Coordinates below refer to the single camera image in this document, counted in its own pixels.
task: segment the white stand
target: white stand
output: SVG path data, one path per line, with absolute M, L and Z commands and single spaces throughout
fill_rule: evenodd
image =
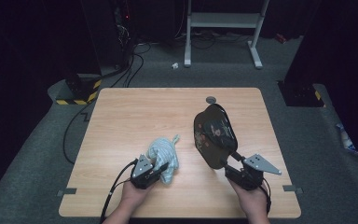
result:
M 260 13 L 200 13 L 191 12 L 191 0 L 188 0 L 185 67 L 191 66 L 191 27 L 227 27 L 255 29 L 253 40 L 248 41 L 248 46 L 255 62 L 255 67 L 261 69 L 263 65 L 255 45 L 260 35 L 268 5 L 269 0 L 264 0 Z

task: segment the table top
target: table top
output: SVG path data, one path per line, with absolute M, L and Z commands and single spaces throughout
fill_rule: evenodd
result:
M 225 108 L 242 156 L 259 153 L 282 171 L 265 173 L 271 187 L 269 217 L 296 218 L 301 214 L 269 113 L 256 88 L 127 88 L 100 91 L 89 127 L 79 150 L 67 188 L 75 194 L 62 198 L 63 217 L 99 217 L 107 194 L 119 172 L 145 154 L 159 137 L 176 143 L 179 169 L 170 185 L 158 182 L 134 217 L 233 218 L 245 217 L 224 169 L 211 169 L 194 143 L 194 118 L 209 105 L 212 96 Z M 241 163 L 232 158 L 237 169 Z M 128 169 L 120 180 L 130 177 Z M 122 185 L 117 187 L 106 214 L 118 205 Z

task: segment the gray carpet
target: gray carpet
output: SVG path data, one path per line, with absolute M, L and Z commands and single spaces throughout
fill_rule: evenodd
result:
M 358 156 L 340 142 L 334 105 L 323 85 L 315 85 L 326 107 L 288 107 L 277 80 L 284 80 L 301 39 L 280 44 L 260 39 L 257 49 L 264 68 L 256 70 L 244 41 L 193 48 L 192 66 L 183 67 L 184 47 L 142 45 L 135 51 L 145 60 L 130 83 L 134 87 L 257 87 L 267 105 L 302 215 L 271 223 L 358 223 Z M 210 42 L 197 42 L 207 47 Z M 179 68 L 172 69 L 173 63 Z M 141 65 L 134 58 L 132 73 Z M 105 78 L 108 88 L 121 75 Z M 115 88 L 122 88 L 124 77 Z M 63 81 L 46 94 L 54 100 Z M 34 129 L 0 182 L 0 223 L 98 223 L 97 217 L 60 217 L 58 210 L 73 165 L 62 154 L 65 129 L 82 105 L 55 105 Z M 85 112 L 92 113 L 93 105 Z M 69 158 L 76 159 L 88 123 L 77 117 L 66 135 Z M 131 223 L 243 223 L 243 220 L 133 219 Z

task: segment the wooden table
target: wooden table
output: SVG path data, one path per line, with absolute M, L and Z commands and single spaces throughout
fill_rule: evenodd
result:
M 265 173 L 272 191 L 269 217 L 296 218 L 301 214 L 269 114 L 256 88 L 130 88 L 101 90 L 89 122 L 68 189 L 62 198 L 63 217 L 99 217 L 107 193 L 118 173 L 158 137 L 181 138 L 176 143 L 179 169 L 173 182 L 158 182 L 134 217 L 233 218 L 245 217 L 224 169 L 211 169 L 195 147 L 193 121 L 213 96 L 229 116 L 244 157 L 261 154 L 282 175 Z M 241 168 L 229 158 L 228 164 Z M 131 169 L 122 176 L 130 177 Z M 106 214 L 116 208 L 121 188 L 112 197 Z

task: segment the metal stand leg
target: metal stand leg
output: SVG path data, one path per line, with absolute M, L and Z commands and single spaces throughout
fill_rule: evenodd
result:
M 269 0 L 265 0 L 263 7 L 261 8 L 261 13 L 260 13 L 260 17 L 258 18 L 258 21 L 257 21 L 257 26 L 255 27 L 254 38 L 252 41 L 248 41 L 248 46 L 249 46 L 249 49 L 251 51 L 252 57 L 255 62 L 255 68 L 257 68 L 257 69 L 262 69 L 263 64 L 261 63 L 260 57 L 258 56 L 255 45 L 256 45 L 257 39 L 260 35 L 260 30 L 261 30 L 261 27 L 263 26 L 263 21 L 264 21 L 264 18 L 266 17 L 266 11 L 267 11 L 268 6 L 269 6 Z
M 191 38 L 190 38 L 190 36 L 191 36 L 191 0 L 188 0 L 185 67 L 191 66 Z

